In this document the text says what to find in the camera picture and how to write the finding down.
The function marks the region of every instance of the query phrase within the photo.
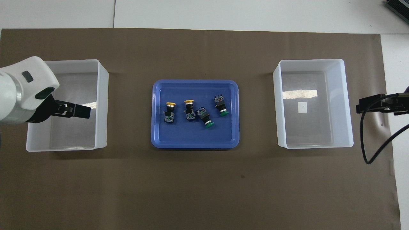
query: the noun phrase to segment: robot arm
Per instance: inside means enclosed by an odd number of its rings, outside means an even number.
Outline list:
[[[0,68],[0,124],[38,123],[51,115],[90,118],[91,108],[54,100],[51,93],[59,86],[36,56]]]

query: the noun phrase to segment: blue tray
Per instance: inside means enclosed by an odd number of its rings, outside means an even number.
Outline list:
[[[229,114],[221,117],[214,96],[223,94]],[[205,128],[196,116],[187,121],[183,101],[204,106],[214,125]],[[164,121],[166,102],[176,103],[173,123]],[[158,80],[153,85],[151,142],[157,148],[231,149],[239,142],[238,86],[231,80]]]

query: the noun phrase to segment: black ribbed object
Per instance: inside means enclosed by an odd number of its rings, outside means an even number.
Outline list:
[[[388,0],[385,5],[409,23],[409,0]]]

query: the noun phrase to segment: white label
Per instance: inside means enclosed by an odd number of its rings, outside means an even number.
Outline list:
[[[298,113],[307,113],[307,102],[298,102]]]

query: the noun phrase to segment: cable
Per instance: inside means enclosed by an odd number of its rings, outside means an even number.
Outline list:
[[[382,101],[383,99],[386,98],[394,98],[397,97],[398,94],[389,94],[386,96],[383,96],[381,98],[378,98],[376,100],[374,100],[372,103],[370,103],[368,105],[368,107],[365,109],[365,111],[362,113],[361,116],[361,124],[360,124],[360,134],[361,134],[361,150],[362,150],[362,155],[364,157],[364,161],[367,164],[371,164],[375,158],[379,155],[379,153],[395,138],[397,137],[399,134],[403,133],[405,130],[409,129],[409,124],[407,124],[406,126],[404,126],[403,128],[401,128],[400,130],[398,130],[396,133],[394,133],[392,136],[390,136],[382,145],[381,147],[378,148],[378,150],[375,152],[375,154],[372,156],[372,158],[370,160],[368,160],[366,158],[366,154],[365,154],[365,147],[364,147],[364,117],[365,114],[371,109],[372,106],[374,106],[376,103]]]

